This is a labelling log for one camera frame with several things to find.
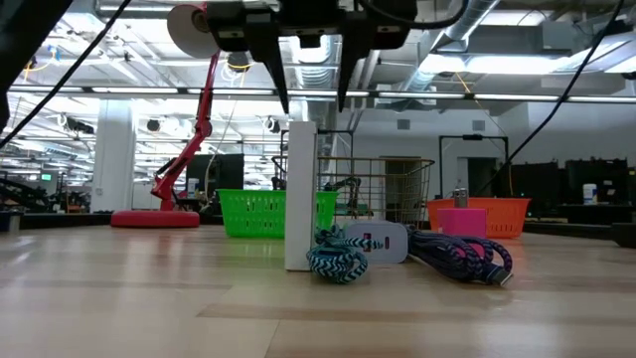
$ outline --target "rope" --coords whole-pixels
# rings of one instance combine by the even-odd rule
[[[344,237],[338,225],[329,230],[316,229],[317,247],[307,253],[309,268],[334,283],[349,283],[363,275],[367,258],[353,248],[381,249],[383,244],[369,239]]]
[[[480,256],[475,248],[484,253]],[[408,252],[439,273],[462,281],[505,285],[512,277],[513,259],[502,245],[474,237],[448,236],[408,230]],[[494,253],[503,265],[493,263]]]

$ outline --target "table surface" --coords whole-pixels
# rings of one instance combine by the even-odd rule
[[[0,236],[4,357],[631,357],[636,251],[525,234],[506,289],[417,263],[351,285],[223,227]]]

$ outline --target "pink box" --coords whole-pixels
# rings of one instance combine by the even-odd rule
[[[486,239],[486,209],[438,209],[439,232]]]

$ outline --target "white pillar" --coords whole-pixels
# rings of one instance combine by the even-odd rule
[[[285,207],[285,269],[309,270],[306,255],[314,236],[316,123],[289,123]]]
[[[122,99],[104,99],[99,103],[92,212],[131,209],[137,141],[137,121],[131,106],[131,100]]]

